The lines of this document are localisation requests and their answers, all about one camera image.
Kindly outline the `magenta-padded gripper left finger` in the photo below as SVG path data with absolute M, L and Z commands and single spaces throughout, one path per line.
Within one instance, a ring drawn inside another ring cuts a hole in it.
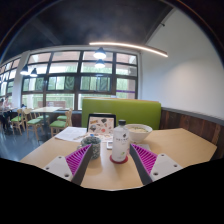
M 81 185 L 92 155 L 93 148 L 89 144 L 67 156 L 57 156 L 44 167 L 44 170 L 76 185 Z

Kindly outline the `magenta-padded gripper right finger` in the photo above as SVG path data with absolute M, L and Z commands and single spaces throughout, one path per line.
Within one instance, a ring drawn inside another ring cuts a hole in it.
M 168 155 L 156 155 L 148 149 L 135 144 L 130 145 L 130 155 L 135 162 L 143 185 L 150 184 L 182 169 Z

